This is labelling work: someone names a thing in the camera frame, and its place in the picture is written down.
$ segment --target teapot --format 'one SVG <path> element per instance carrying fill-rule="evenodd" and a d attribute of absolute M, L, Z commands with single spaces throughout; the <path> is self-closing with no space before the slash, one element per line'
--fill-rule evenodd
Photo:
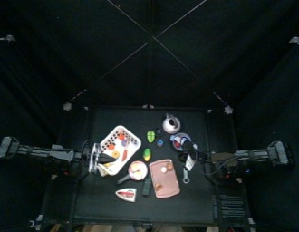
<path fill-rule="evenodd" d="M 176 134 L 181 129 L 180 120 L 169 113 L 165 114 L 162 129 L 168 134 Z"/>

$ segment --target black tabletop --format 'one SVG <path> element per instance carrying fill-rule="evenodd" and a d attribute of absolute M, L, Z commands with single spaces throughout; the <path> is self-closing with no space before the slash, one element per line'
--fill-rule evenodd
<path fill-rule="evenodd" d="M 140 138 L 141 147 L 114 176 L 101 177 L 98 173 L 89 174 L 78 183 L 72 210 L 74 221 L 150 222 L 181 225 L 212 225 L 214 223 L 214 187 L 200 173 L 198 163 L 188 173 L 189 183 L 184 184 L 184 166 L 177 159 L 178 151 L 172 145 L 170 135 L 162 130 L 165 113 L 172 113 L 180 119 L 180 132 L 189 135 L 201 151 L 230 151 L 236 148 L 232 121 L 221 111 L 94 108 L 90 111 L 89 123 L 85 124 L 89 127 L 88 138 L 101 142 L 114 127 L 122 125 Z M 158 138 L 164 141 L 162 147 L 157 147 L 156 141 L 149 143 L 146 139 L 148 131 L 154 131 L 156 128 L 162 130 L 162 136 Z M 169 198 L 156 198 L 152 186 L 149 195 L 142 196 L 142 180 L 128 180 L 120 186 L 116 184 L 126 174 L 132 161 L 142 160 L 145 148 L 152 151 L 148 166 L 156 160 L 170 159 L 173 161 L 180 193 Z M 124 188 L 136 188 L 134 203 L 122 201 L 114 195 L 116 190 Z"/>

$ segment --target green toy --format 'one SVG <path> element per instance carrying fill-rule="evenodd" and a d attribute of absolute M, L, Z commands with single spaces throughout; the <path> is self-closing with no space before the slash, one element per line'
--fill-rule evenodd
<path fill-rule="evenodd" d="M 152 152 L 150 152 L 150 149 L 144 149 L 144 161 L 149 161 L 150 158 L 152 158 Z"/>
<path fill-rule="evenodd" d="M 148 131 L 146 137 L 148 137 L 148 142 L 152 143 L 154 140 L 154 131 Z"/>

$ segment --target pot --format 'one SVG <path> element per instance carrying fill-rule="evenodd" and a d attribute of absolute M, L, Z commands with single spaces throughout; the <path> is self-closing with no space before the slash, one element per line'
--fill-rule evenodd
<path fill-rule="evenodd" d="M 182 144 L 185 143 L 185 141 L 190 141 L 190 137 L 186 135 L 186 133 L 177 133 L 176 135 L 172 135 L 170 141 L 173 143 L 173 147 L 177 150 L 184 150 Z"/>
<path fill-rule="evenodd" d="M 165 114 L 162 129 L 168 134 L 176 134 L 181 129 L 180 120 L 169 113 Z"/>
<path fill-rule="evenodd" d="M 133 179 L 133 180 L 141 180 L 146 177 L 148 174 L 148 167 L 142 161 L 134 161 L 129 165 L 128 169 L 128 175 L 124 176 L 118 181 L 117 184 L 120 185 L 124 183 L 126 180 Z"/>

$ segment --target frying pan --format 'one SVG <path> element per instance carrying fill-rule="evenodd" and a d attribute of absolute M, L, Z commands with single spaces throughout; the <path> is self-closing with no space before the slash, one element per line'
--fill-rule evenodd
<path fill-rule="evenodd" d="M 148 167 L 142 161 L 134 161 L 129 165 L 128 169 L 128 175 L 124 176 L 118 181 L 117 184 L 120 185 L 124 183 L 126 180 L 133 179 L 133 180 L 141 180 L 146 177 L 148 174 Z"/>

